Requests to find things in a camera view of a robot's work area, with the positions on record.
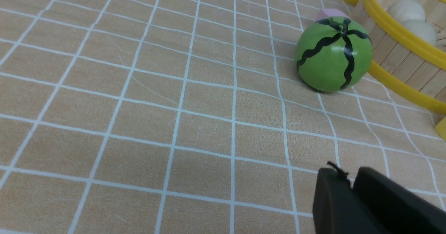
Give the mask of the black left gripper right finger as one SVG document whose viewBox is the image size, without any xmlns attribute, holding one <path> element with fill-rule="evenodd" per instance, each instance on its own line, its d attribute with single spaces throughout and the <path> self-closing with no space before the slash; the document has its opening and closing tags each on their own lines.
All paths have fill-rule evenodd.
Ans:
<svg viewBox="0 0 446 234">
<path fill-rule="evenodd" d="M 445 211 L 371 167 L 360 167 L 353 191 L 392 234 L 444 234 Z"/>
</svg>

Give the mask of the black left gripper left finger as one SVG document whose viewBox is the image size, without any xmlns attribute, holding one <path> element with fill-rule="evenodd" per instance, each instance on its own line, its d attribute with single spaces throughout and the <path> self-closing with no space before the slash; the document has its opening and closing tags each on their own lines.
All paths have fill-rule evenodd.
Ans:
<svg viewBox="0 0 446 234">
<path fill-rule="evenodd" d="M 351 188 L 348 173 L 328 161 L 317 173 L 313 200 L 317 234 L 382 234 L 384 230 Z"/>
</svg>

